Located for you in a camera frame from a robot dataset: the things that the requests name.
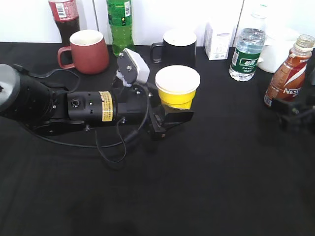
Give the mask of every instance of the cola bottle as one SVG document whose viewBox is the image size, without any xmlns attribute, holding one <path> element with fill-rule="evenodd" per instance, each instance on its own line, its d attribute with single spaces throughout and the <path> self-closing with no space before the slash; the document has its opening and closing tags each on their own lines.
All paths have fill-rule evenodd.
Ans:
<svg viewBox="0 0 315 236">
<path fill-rule="evenodd" d="M 70 45 L 70 37 L 80 30 L 79 14 L 75 0 L 48 0 L 63 46 Z"/>
</svg>

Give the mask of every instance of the white mug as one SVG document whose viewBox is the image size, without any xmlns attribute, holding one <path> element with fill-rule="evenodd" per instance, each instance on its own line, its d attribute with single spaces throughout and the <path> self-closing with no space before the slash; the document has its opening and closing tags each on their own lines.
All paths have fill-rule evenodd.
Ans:
<svg viewBox="0 0 315 236">
<path fill-rule="evenodd" d="M 289 55 L 299 32 L 286 27 L 270 27 L 266 30 L 266 40 L 257 66 L 267 72 L 275 73 Z"/>
</svg>

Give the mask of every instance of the orange bottle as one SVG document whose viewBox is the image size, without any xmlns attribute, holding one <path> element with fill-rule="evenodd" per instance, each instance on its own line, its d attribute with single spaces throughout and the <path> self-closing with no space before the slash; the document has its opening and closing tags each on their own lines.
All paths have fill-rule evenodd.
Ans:
<svg viewBox="0 0 315 236">
<path fill-rule="evenodd" d="M 312 56 L 315 39 L 300 35 L 285 62 L 273 75 L 266 91 L 264 102 L 271 106 L 273 98 L 293 101 L 299 94 L 305 79 L 306 63 Z"/>
</svg>

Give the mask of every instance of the mug handle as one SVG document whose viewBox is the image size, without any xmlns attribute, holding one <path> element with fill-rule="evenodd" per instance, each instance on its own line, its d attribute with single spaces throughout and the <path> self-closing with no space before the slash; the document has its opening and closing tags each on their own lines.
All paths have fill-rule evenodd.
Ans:
<svg viewBox="0 0 315 236">
<path fill-rule="evenodd" d="M 60 66 L 62 69 L 71 69 L 71 68 L 74 68 L 75 66 L 74 66 L 73 63 L 68 64 L 68 65 L 64 65 L 63 62 L 62 62 L 62 60 L 61 60 L 61 55 L 62 55 L 62 53 L 66 52 L 66 51 L 71 51 L 71 47 L 70 47 L 70 46 L 68 46 L 68 47 L 63 47 L 63 48 L 60 48 L 60 49 L 58 50 L 58 56 L 57 56 L 57 57 L 58 57 L 58 64 L 59 64 L 59 66 Z"/>
<path fill-rule="evenodd" d="M 154 44 L 151 45 L 151 47 L 150 47 L 150 59 L 151 59 L 151 61 L 153 63 L 161 63 L 162 62 L 161 58 L 159 58 L 159 59 L 154 59 L 153 58 L 153 50 L 154 50 L 154 48 L 162 47 L 162 46 L 163 46 L 163 43 L 154 43 Z"/>
</svg>

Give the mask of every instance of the green label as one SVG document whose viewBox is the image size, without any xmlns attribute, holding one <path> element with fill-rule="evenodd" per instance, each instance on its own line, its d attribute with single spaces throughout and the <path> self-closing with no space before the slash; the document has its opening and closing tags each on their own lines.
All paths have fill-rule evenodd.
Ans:
<svg viewBox="0 0 315 236">
<path fill-rule="evenodd" d="M 131 19 L 131 4 L 130 1 L 122 1 L 108 3 L 108 20 L 111 26 L 130 26 Z"/>
<path fill-rule="evenodd" d="M 260 53 L 242 53 L 236 48 L 232 59 L 232 69 L 244 74 L 253 73 L 256 70 L 259 55 Z"/>
</svg>

